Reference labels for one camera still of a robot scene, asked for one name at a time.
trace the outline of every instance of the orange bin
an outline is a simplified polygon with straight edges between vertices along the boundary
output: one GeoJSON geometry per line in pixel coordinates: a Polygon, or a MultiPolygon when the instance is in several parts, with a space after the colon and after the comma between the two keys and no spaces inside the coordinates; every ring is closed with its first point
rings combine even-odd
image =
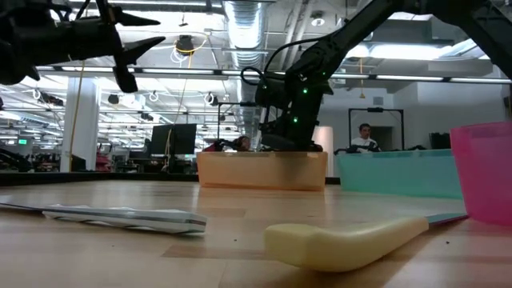
{"type": "Polygon", "coordinates": [[[199,182],[209,188],[323,191],[327,153],[201,152],[199,182]]]}

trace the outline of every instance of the person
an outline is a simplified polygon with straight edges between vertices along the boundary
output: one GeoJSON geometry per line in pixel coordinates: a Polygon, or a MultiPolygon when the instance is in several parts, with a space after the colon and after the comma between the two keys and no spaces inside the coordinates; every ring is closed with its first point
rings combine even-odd
{"type": "Polygon", "coordinates": [[[359,126],[359,136],[352,139],[350,144],[357,147],[360,153],[379,152],[381,149],[375,140],[370,138],[371,126],[368,123],[363,123],[359,126]]]}
{"type": "Polygon", "coordinates": [[[240,136],[232,142],[228,142],[224,139],[215,141],[214,144],[203,149],[203,152],[222,152],[224,146],[229,146],[237,152],[249,152],[250,151],[250,138],[247,136],[240,136]]]}

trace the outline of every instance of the white cloth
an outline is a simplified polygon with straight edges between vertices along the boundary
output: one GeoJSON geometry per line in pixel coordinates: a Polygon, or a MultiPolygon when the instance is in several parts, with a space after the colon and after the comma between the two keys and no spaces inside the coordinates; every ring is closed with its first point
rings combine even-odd
{"type": "MultiPolygon", "coordinates": [[[[375,145],[377,145],[377,142],[375,140],[373,140],[372,138],[363,139],[361,137],[357,137],[357,138],[352,139],[352,142],[350,144],[355,145],[355,146],[370,146],[371,143],[374,143],[375,145]]],[[[363,148],[358,148],[358,151],[361,153],[371,153],[371,151],[368,151],[367,149],[363,149],[363,148]]]]}

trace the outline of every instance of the wooden table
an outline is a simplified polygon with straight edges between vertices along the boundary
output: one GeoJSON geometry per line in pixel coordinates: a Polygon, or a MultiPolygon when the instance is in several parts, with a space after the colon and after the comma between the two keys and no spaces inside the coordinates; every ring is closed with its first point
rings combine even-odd
{"type": "Polygon", "coordinates": [[[342,193],[200,189],[180,182],[82,182],[1,188],[27,205],[176,208],[209,217],[207,232],[171,236],[0,210],[0,281],[10,287],[512,287],[512,229],[466,220],[428,232],[346,274],[266,258],[273,224],[340,227],[464,211],[457,200],[342,193]]]}

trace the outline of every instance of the black screen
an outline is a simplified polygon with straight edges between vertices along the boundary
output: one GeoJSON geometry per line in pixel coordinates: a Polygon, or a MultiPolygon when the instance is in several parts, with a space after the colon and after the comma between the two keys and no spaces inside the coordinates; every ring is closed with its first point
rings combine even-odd
{"type": "Polygon", "coordinates": [[[174,144],[175,154],[193,154],[197,128],[197,124],[171,124],[153,127],[151,154],[165,154],[167,139],[171,145],[174,144]]]}

